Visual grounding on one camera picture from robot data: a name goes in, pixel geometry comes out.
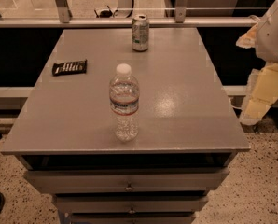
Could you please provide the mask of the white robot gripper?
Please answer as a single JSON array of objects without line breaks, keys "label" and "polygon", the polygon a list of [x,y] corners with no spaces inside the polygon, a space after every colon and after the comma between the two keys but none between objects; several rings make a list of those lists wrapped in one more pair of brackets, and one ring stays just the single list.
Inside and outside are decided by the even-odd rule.
[{"label": "white robot gripper", "polygon": [[272,62],[266,63],[261,70],[253,69],[247,81],[239,121],[251,126],[260,122],[278,100],[278,0],[258,25],[238,38],[236,46],[243,49],[255,47],[258,58]]}]

